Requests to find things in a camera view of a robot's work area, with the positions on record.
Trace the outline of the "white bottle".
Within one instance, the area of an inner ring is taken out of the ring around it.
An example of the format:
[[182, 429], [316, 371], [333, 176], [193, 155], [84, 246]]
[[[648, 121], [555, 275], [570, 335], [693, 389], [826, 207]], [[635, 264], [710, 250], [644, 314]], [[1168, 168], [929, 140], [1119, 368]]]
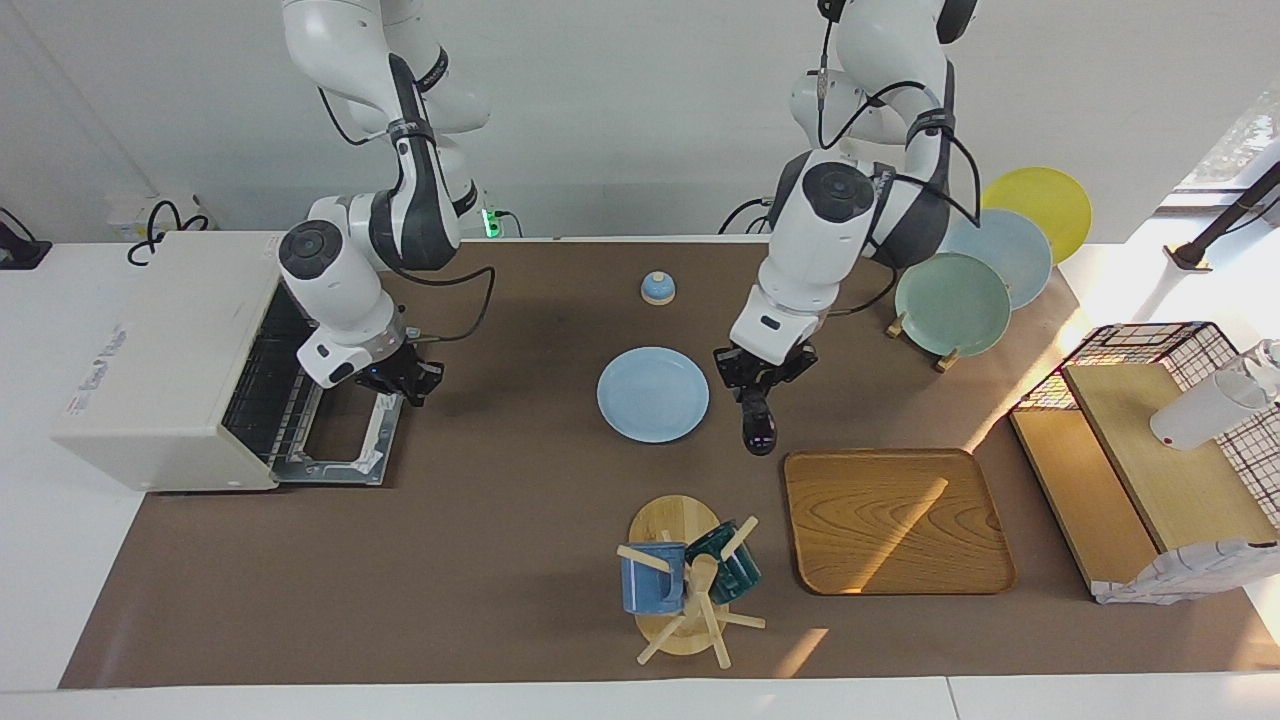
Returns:
[[1262, 340], [1160, 409], [1153, 437], [1188, 451], [1202, 446], [1280, 401], [1280, 340]]

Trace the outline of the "pale green plate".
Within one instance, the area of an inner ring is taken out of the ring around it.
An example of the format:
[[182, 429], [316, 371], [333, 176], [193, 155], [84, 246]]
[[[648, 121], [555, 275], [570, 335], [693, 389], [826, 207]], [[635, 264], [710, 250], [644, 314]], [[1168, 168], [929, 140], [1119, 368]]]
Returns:
[[895, 291], [908, 337], [928, 354], [972, 357], [1009, 328], [1012, 301], [998, 273], [979, 259], [938, 252], [908, 268]]

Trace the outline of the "wooden step shelf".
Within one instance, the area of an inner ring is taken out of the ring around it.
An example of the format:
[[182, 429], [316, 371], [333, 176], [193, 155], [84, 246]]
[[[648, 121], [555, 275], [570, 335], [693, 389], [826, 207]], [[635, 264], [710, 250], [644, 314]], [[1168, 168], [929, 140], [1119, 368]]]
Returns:
[[1179, 393], [1158, 364], [1069, 365], [1010, 413], [1088, 591], [1183, 546], [1280, 542], [1280, 519], [1217, 445], [1153, 437], [1149, 419]]

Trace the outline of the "white wall adapter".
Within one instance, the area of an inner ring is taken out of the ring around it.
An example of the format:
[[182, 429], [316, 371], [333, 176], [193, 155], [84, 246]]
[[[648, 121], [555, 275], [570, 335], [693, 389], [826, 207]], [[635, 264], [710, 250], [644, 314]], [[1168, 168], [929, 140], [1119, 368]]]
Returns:
[[189, 193], [177, 196], [119, 195], [108, 200], [106, 223], [111, 232], [111, 241], [127, 243], [145, 241], [151, 213], [164, 200], [174, 204], [179, 219], [174, 218], [173, 211], [163, 208], [154, 223], [156, 232], [173, 231], [180, 222], [188, 222], [196, 215], [211, 217], [206, 208], [198, 202], [198, 199]]

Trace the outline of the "glass oven door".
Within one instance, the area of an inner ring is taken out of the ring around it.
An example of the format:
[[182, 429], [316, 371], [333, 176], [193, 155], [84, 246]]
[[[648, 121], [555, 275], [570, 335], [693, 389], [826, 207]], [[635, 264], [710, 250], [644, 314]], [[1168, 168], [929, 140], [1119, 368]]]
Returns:
[[319, 460], [305, 450], [325, 389], [308, 386], [287, 404], [265, 462], [279, 484], [380, 486], [387, 473], [390, 447], [404, 398], [378, 395], [364, 433], [360, 454], [353, 460]]

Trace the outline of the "rectangular wooden tray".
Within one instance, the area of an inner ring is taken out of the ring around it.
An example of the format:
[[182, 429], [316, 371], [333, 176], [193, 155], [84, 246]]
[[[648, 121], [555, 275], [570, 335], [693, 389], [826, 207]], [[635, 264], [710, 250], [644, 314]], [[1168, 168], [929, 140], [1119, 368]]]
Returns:
[[1018, 571], [963, 448], [795, 451], [782, 464], [794, 571], [820, 597], [1001, 594]]

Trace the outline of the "white marbled cloth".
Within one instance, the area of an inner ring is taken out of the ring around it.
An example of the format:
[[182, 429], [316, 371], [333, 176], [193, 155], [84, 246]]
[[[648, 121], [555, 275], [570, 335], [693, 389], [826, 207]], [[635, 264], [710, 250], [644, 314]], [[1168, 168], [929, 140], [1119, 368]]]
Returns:
[[1201, 542], [1158, 555], [1129, 582], [1092, 582], [1097, 603], [1171, 605], [1280, 575], [1280, 542]]

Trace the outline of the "wooden mug tree stand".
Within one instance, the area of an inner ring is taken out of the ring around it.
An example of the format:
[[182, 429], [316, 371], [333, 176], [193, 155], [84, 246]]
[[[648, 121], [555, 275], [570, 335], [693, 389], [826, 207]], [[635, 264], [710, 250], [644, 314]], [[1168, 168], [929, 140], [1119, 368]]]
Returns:
[[[662, 560], [627, 548], [625, 544], [680, 542], [687, 547], [721, 523], [722, 520], [699, 500], [686, 495], [660, 496], [637, 511], [630, 524], [628, 538], [617, 547], [616, 555], [620, 559], [620, 565], [622, 559], [632, 559], [659, 571], [668, 571], [669, 566]], [[739, 529], [722, 551], [722, 559], [728, 559], [740, 544], [746, 544], [748, 537], [758, 525], [754, 516], [736, 523]], [[645, 665], [659, 653], [691, 656], [710, 650], [716, 656], [717, 665], [728, 669], [732, 665], [732, 659], [724, 642], [726, 628], [765, 628], [764, 619], [735, 612], [731, 609], [733, 602], [726, 605], [712, 602], [709, 591], [716, 579], [717, 569], [718, 562], [710, 555], [698, 556], [692, 565], [684, 561], [685, 606], [676, 614], [632, 615], [628, 612], [646, 641], [646, 646], [636, 657], [637, 664]]]

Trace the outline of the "dark green mug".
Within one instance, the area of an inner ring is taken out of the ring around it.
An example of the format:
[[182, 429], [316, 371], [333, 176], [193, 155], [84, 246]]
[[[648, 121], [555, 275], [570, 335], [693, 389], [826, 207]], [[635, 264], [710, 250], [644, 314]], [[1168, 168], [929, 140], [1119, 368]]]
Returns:
[[733, 519], [722, 521], [685, 550], [685, 562], [689, 565], [692, 565], [700, 555], [710, 555], [718, 562], [716, 579], [709, 591], [710, 600], [716, 605], [732, 603], [742, 598], [762, 580], [762, 571], [745, 543], [740, 544], [728, 559], [721, 557], [737, 529], [739, 524]]

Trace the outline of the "light blue ridged plate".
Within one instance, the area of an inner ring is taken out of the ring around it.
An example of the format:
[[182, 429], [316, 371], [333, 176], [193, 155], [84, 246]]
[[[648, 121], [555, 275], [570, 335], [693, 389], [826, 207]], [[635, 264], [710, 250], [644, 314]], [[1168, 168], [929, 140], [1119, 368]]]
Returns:
[[611, 360], [600, 373], [596, 406], [620, 436], [663, 445], [701, 424], [710, 406], [710, 389], [701, 369], [685, 354], [637, 347]]

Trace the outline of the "black pole stand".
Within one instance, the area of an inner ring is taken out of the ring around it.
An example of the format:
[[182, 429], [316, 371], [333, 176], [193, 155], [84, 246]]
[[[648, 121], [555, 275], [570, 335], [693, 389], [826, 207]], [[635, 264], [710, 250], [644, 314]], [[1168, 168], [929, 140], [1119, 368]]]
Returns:
[[1213, 266], [1207, 259], [1210, 247], [1224, 236], [1248, 227], [1280, 206], [1280, 160], [1276, 160], [1257, 181], [1215, 218], [1192, 241], [1166, 245], [1164, 254], [1170, 264], [1185, 273], [1204, 274]]

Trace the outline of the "black device on table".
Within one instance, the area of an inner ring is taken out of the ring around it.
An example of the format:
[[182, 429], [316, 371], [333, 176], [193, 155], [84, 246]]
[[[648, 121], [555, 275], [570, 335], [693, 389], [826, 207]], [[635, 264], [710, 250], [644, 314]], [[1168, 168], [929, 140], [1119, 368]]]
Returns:
[[51, 241], [38, 240], [22, 219], [0, 206], [0, 270], [33, 270], [51, 250]]

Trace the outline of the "beige toaster oven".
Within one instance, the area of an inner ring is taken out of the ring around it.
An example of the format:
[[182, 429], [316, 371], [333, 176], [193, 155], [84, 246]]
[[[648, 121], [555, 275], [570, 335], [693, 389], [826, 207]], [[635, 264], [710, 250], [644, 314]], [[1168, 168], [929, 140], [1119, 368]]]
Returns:
[[278, 483], [221, 425], [282, 284], [279, 232], [169, 234], [54, 421], [51, 439], [138, 492]]

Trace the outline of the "window with frame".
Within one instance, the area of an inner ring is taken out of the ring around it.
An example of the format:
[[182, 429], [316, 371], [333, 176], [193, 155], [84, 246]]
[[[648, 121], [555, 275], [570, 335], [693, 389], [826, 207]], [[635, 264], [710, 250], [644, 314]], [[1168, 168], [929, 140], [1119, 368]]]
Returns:
[[1276, 158], [1280, 158], [1280, 78], [1260, 94], [1174, 191], [1244, 190]]

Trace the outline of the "dark purple eggplant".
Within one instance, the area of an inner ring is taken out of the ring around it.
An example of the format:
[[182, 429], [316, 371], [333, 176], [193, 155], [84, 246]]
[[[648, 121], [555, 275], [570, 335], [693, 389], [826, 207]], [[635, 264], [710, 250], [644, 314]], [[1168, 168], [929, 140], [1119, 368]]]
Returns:
[[758, 401], [748, 405], [740, 404], [740, 411], [744, 447], [758, 457], [771, 455], [777, 445], [777, 429], [768, 404], [767, 389], [758, 386]]

